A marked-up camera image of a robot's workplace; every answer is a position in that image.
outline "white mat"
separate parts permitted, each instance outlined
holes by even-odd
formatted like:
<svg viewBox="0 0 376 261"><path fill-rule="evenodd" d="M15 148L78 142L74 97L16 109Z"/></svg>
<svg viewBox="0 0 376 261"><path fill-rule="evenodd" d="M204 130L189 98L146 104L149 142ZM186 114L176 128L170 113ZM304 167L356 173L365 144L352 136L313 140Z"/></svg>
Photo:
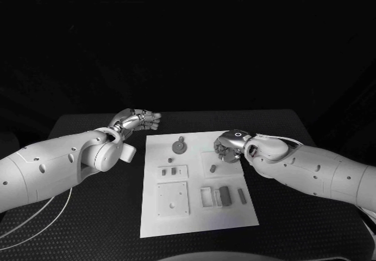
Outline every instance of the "white mat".
<svg viewBox="0 0 376 261"><path fill-rule="evenodd" d="M218 159L218 154L206 153L214 152L214 142L224 132L225 130L147 136L142 238L258 225L241 163L225 163ZM188 150L178 155L172 147L180 136L185 138ZM185 168L182 167L185 165L189 170L188 178L178 175L182 174L180 168ZM172 176L172 168L169 168L172 166L179 166L176 177ZM166 167L168 177L162 176L160 167ZM172 189L173 195L166 197L166 189L165 195L160 195L159 184L180 183L182 185L182 182L186 182L188 201L179 198L179 196L186 197L185 191L179 194L179 188ZM219 208L214 191L224 186L229 187L232 205ZM215 204L212 208L202 207L201 188L204 187L211 187L212 190ZM238 193L241 188L247 204L241 202Z"/></svg>

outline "black table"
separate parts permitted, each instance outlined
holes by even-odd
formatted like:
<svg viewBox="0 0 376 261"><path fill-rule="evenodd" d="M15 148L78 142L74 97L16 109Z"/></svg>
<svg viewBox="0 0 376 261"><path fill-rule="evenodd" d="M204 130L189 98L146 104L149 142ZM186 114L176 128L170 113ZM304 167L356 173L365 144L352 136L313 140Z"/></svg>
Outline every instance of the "black table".
<svg viewBox="0 0 376 261"><path fill-rule="evenodd" d="M114 114L65 115L51 138L106 127ZM261 177L245 159L241 164L260 226L140 239L146 136L242 129L287 136L314 146L291 110L192 111L163 113L157 131L134 132L131 164L120 161L74 188L67 210L49 229L28 243L0 252L0 260L159 260L199 251L240 251L284 260L345 257L371 260L375 243L353 205L327 200ZM45 228L67 202L62 193L32 222L6 239L16 244ZM9 231L44 206L10 210L0 224Z"/></svg>

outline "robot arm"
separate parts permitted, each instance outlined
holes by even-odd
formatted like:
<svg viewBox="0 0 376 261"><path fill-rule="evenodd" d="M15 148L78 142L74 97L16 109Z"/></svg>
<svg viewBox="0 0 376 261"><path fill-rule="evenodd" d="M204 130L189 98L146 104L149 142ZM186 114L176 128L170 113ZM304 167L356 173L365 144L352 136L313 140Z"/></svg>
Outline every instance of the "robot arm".
<svg viewBox="0 0 376 261"><path fill-rule="evenodd" d="M376 212L376 167L299 143L240 130L215 141L219 158L234 163L244 153L255 171L300 192L340 200Z"/></svg>
<svg viewBox="0 0 376 261"><path fill-rule="evenodd" d="M131 162L136 148L123 143L133 131L157 129L160 114L127 109L107 128L42 141L0 160L0 213L42 201L108 171L119 159Z"/></svg>

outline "robotic hand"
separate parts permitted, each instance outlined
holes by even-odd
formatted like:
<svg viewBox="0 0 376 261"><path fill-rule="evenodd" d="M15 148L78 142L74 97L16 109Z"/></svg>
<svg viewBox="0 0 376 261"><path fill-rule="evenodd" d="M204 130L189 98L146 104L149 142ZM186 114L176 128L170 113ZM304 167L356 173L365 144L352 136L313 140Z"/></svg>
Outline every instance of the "robotic hand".
<svg viewBox="0 0 376 261"><path fill-rule="evenodd" d="M228 163L240 161L244 154L260 175L274 178L300 192L349 202L376 212L376 167L293 139L250 134L242 130L225 132L214 148L219 159Z"/></svg>
<svg viewBox="0 0 376 261"><path fill-rule="evenodd" d="M123 110L106 128L42 141L0 160L0 213L42 201L84 179L131 162L136 148L123 143L133 131L157 129L160 113Z"/></svg>

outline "black textured table surface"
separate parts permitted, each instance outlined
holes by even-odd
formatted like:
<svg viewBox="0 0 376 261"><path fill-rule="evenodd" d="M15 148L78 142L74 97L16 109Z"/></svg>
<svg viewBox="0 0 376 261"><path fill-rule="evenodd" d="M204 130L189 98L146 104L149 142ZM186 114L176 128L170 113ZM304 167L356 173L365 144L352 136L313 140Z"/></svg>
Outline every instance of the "black textured table surface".
<svg viewBox="0 0 376 261"><path fill-rule="evenodd" d="M114 114L65 115L51 138L106 127ZM260 226L140 239L146 136L242 129L314 142L291 110L192 111L163 113L157 131L139 131L127 140L137 148L131 164L120 161L106 173L74 187L67 210L48 230L23 245L0 251L0 260L159 260L201 251L240 251L284 260L372 258L371 233L355 206L293 190L261 177L245 159L241 164ZM36 234L55 219L68 192L41 215L0 239L0 248ZM45 202L6 213L0 234L19 225Z"/></svg>

